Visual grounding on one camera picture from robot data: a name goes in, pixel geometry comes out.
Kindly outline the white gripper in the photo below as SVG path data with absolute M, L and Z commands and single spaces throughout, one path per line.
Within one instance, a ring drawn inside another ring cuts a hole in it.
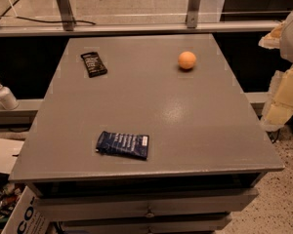
M 266 49 L 279 49 L 283 59 L 293 63 L 293 11 L 258 45 Z M 260 120 L 266 132 L 276 132 L 293 116 L 293 64 L 285 72 L 277 70 L 271 79 L 268 99 Z

